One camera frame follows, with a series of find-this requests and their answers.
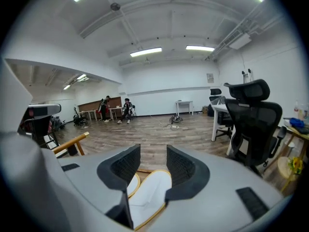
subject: man standing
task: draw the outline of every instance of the man standing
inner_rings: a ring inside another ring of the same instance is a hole
[[[104,122],[108,122],[109,120],[108,119],[106,119],[106,107],[108,106],[108,107],[110,107],[108,104],[107,104],[107,102],[110,100],[110,96],[108,95],[108,96],[106,96],[106,98],[105,99],[102,99],[101,100],[101,103],[100,103],[100,105],[99,105],[99,107],[98,107],[98,113],[101,111],[101,113],[102,113],[102,120],[104,120]]]
[[[121,124],[124,118],[127,116],[128,118],[127,123],[130,124],[131,114],[133,114],[133,112],[132,112],[132,103],[130,102],[129,98],[125,98],[125,104],[124,107],[122,108],[122,111],[123,115],[117,123]]]

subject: table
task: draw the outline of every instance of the table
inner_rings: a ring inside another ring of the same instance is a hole
[[[191,111],[193,115],[193,101],[176,101],[176,114],[179,116],[179,104],[188,104],[189,105],[189,113],[190,113],[190,104],[191,104]]]
[[[309,134],[307,134],[307,135],[300,134],[292,126],[287,126],[289,124],[289,120],[287,120],[287,119],[285,119],[284,122],[285,122],[284,126],[287,128],[287,130],[289,130],[292,133],[292,136],[289,139],[289,141],[286,143],[284,148],[281,150],[281,152],[276,156],[276,158],[265,168],[265,170],[268,169],[273,163],[275,163],[278,160],[277,167],[279,169],[279,172],[285,179],[287,179],[284,187],[281,189],[281,192],[283,192],[286,189],[286,187],[289,185],[289,183],[291,181],[294,181],[296,179],[293,171],[289,171],[289,169],[287,169],[287,167],[288,167],[287,164],[285,164],[285,163],[287,163],[288,159],[284,156],[287,155],[287,153],[288,153],[290,142],[293,140],[294,137],[298,137],[299,139],[302,139],[304,141],[303,147],[302,147],[300,155],[299,155],[300,160],[303,160],[304,155],[305,155],[306,150],[307,150],[307,147],[309,145]]]
[[[96,120],[98,120],[98,119],[97,119],[96,110],[89,110],[89,111],[81,111],[81,112],[79,112],[79,114],[85,114],[85,113],[88,114],[88,118],[89,118],[90,121],[91,121],[90,113],[94,113]]]
[[[211,105],[211,107],[213,108],[214,110],[214,116],[213,116],[213,127],[212,127],[212,136],[211,136],[211,140],[214,142],[216,140],[216,133],[217,133],[217,130],[219,129],[219,124],[218,124],[218,112],[225,112],[225,113],[228,113],[228,110],[227,110],[227,107],[225,104],[220,104],[220,105]],[[234,136],[236,132],[236,129],[235,127],[233,128],[233,132],[232,132],[232,137]],[[226,154],[229,156],[230,152],[231,152],[231,148],[232,148],[232,144],[231,144],[231,141],[230,141],[230,144],[227,148],[227,152]]]
[[[114,107],[114,108],[109,108],[108,110],[110,111],[111,119],[114,121],[114,117],[112,115],[113,110],[115,111],[116,109],[122,109],[122,107]]]

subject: white desk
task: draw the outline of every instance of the white desk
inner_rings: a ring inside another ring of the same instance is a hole
[[[117,115],[116,115],[116,109],[122,109],[122,107],[114,107],[114,108],[109,108],[108,110],[110,111],[110,115],[111,115],[111,119],[114,121],[114,117],[112,115],[112,112],[115,112],[115,117],[117,119]]]
[[[176,102],[176,114],[179,116],[179,104],[188,104],[189,105],[189,113],[190,113],[190,104],[191,104],[191,111],[193,115],[193,101],[177,101]]]
[[[79,112],[79,114],[88,114],[88,118],[89,118],[90,121],[91,121],[91,115],[90,115],[91,113],[93,113],[95,115],[96,120],[98,120],[97,119],[96,110],[81,111],[81,112]]]
[[[219,124],[218,124],[218,112],[225,112],[225,113],[228,113],[228,110],[226,108],[226,105],[225,104],[221,104],[221,105],[211,105],[213,110],[214,110],[214,116],[213,116],[213,127],[212,127],[212,136],[211,136],[211,140],[214,142],[216,140],[216,133],[217,133],[217,130],[219,129]],[[236,132],[236,129],[235,127],[233,128],[233,132],[232,132],[232,138],[234,136]],[[231,151],[231,148],[232,148],[232,144],[231,144],[231,141],[230,141],[230,144],[227,148],[227,152],[226,154],[229,155],[230,154],[230,151]]]

